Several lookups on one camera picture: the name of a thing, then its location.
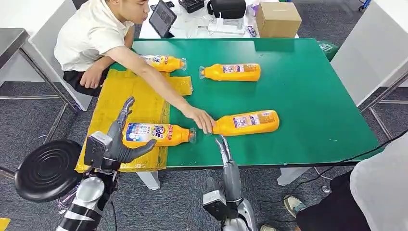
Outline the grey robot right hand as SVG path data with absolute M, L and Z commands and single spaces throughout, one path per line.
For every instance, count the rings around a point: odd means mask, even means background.
M 206 193 L 203 195 L 203 204 L 207 205 L 213 201 L 220 200 L 224 203 L 235 203 L 242 200 L 242 184 L 239 168 L 232 158 L 228 142 L 223 135 L 215 138 L 219 146 L 223 163 L 223 190 L 219 189 L 219 184 L 213 177 L 206 179 Z

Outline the person's left hand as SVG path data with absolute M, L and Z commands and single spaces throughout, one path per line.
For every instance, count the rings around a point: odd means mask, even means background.
M 197 127 L 201 129 L 204 134 L 212 134 L 215 120 L 204 110 L 192 107 L 187 107 L 180 110 L 187 118 L 192 119 Z

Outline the person's right hand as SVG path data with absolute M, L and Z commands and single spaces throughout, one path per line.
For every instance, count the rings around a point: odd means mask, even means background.
M 97 65 L 89 67 L 82 75 L 80 85 L 89 89 L 96 89 L 99 86 L 103 69 Z

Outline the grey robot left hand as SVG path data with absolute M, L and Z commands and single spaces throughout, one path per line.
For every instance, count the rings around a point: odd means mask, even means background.
M 145 145 L 137 148 L 128 148 L 123 144 L 123 129 L 128 115 L 131 114 L 130 108 L 134 102 L 135 98 L 133 96 L 125 100 L 117 119 L 111 124 L 107 133 L 107 136 L 112 138 L 112 143 L 105 157 L 119 163 L 130 163 L 140 156 L 145 155 L 154 148 L 157 142 L 157 140 L 151 139 Z

